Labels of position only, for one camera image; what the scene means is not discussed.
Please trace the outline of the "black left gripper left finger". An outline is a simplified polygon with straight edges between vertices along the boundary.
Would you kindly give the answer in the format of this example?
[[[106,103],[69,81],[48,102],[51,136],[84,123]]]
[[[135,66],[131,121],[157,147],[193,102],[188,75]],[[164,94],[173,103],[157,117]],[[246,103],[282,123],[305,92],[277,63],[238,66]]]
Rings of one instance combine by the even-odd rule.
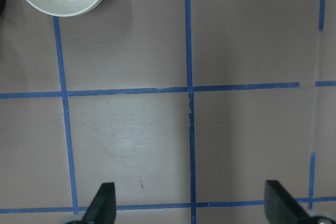
[[[80,223],[113,224],[117,215],[116,192],[113,182],[101,184]]]

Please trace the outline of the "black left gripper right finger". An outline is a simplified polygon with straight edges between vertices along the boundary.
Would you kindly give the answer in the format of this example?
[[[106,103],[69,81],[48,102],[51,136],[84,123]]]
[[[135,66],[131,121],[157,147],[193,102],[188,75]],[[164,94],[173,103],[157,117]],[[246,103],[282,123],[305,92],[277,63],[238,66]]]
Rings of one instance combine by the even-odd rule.
[[[264,213],[271,224],[315,223],[277,180],[265,181]]]

